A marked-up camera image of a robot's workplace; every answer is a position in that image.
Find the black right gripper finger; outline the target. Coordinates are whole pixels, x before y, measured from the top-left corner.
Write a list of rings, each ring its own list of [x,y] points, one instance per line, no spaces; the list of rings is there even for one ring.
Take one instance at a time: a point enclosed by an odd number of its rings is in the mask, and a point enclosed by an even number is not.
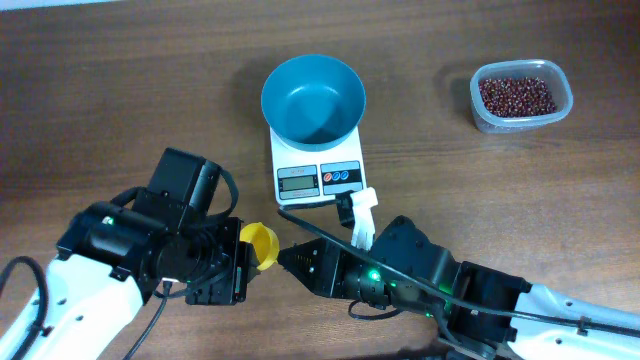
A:
[[[279,264],[306,289],[316,295],[324,295],[324,273],[317,265],[304,265],[295,261],[280,261]]]
[[[324,239],[315,239],[281,250],[278,263],[285,268],[311,268],[320,264],[325,249]]]

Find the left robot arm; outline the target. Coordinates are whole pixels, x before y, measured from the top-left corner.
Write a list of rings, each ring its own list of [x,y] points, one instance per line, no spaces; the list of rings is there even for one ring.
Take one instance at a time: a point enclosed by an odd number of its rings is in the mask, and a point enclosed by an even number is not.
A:
[[[258,273],[241,221],[208,223],[189,206],[98,202],[79,213],[37,288],[1,338],[4,359],[96,359],[156,296],[235,305]]]

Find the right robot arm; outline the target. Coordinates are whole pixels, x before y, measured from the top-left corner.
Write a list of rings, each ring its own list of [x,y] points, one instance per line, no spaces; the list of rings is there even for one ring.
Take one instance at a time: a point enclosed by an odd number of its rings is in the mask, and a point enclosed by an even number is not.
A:
[[[468,261],[430,242],[396,217],[359,250],[282,211],[315,240],[280,252],[278,261],[313,294],[403,312],[437,324],[437,339],[470,359],[636,359],[639,317],[563,295],[522,277]]]

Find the yellow plastic measuring scoop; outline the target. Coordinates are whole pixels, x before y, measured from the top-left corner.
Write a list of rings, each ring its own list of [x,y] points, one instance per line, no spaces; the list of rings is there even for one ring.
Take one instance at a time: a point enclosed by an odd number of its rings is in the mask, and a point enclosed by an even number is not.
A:
[[[240,232],[240,240],[253,246],[259,271],[265,271],[277,262],[280,251],[279,238],[263,223],[247,224]]]

